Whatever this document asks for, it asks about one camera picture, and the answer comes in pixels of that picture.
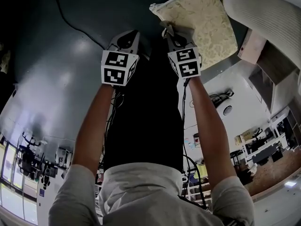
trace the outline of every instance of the ceiling light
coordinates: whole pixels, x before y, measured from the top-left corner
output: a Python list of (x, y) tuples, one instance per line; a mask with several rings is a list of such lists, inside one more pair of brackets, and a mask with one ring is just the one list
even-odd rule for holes
[(285, 186), (290, 186), (290, 187), (293, 187), (293, 186), (295, 186), (297, 183), (295, 183), (295, 182), (287, 182), (287, 183), (285, 183), (284, 185)]

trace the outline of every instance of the cushion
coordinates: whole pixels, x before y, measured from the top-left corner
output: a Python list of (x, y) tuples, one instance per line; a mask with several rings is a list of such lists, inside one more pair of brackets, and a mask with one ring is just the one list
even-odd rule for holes
[(220, 0), (170, 0), (150, 9), (162, 21), (194, 29), (193, 40), (203, 61), (201, 70), (228, 58), (238, 49)]

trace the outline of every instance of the gray t-shirt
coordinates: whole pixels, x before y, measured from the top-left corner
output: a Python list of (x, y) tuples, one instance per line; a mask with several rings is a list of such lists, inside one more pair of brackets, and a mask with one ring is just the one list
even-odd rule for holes
[[(108, 169), (99, 195), (103, 224), (108, 226), (222, 226), (233, 218), (254, 225), (253, 202), (238, 177), (213, 189), (213, 214), (179, 199), (181, 173), (154, 163), (129, 163)], [(95, 210), (95, 177), (72, 165), (49, 211), (50, 226), (100, 225)]]

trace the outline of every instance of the black pants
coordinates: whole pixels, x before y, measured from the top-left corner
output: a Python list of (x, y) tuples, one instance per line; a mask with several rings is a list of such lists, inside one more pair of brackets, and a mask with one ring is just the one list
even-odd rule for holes
[(124, 98), (116, 101), (116, 114), (105, 142), (105, 170), (126, 163), (152, 162), (182, 172), (184, 131), (178, 110), (178, 77), (167, 53), (167, 43), (162, 40), (149, 61), (140, 55), (131, 80), (120, 88)]

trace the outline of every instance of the box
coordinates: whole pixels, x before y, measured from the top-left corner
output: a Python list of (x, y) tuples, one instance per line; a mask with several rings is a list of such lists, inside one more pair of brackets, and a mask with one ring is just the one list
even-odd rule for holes
[(238, 57), (255, 65), (266, 41), (264, 37), (249, 29), (238, 52)]
[(168, 58), (179, 78), (187, 79), (201, 75), (202, 61), (197, 47), (170, 52)]
[(138, 60), (139, 56), (135, 54), (104, 50), (101, 62), (102, 83), (126, 86), (136, 70)]

